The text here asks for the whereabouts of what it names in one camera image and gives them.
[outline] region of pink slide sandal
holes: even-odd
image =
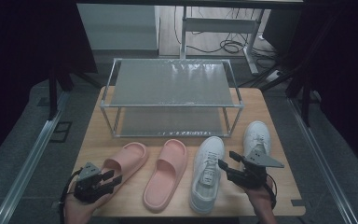
[[[155,171],[145,188],[146,208],[158,213],[168,206],[186,166],[186,146],[178,140],[168,140],[158,156]]]
[[[118,191],[121,185],[126,182],[126,180],[128,180],[137,170],[139,170],[139,168],[141,168],[142,165],[145,164],[148,157],[149,152],[146,150],[145,145],[132,142],[124,146],[111,158],[104,161],[101,168],[101,172],[103,174],[110,170],[115,171],[115,175],[105,182],[108,182],[111,179],[122,175],[121,183],[115,186],[111,197],[113,197],[113,195]]]

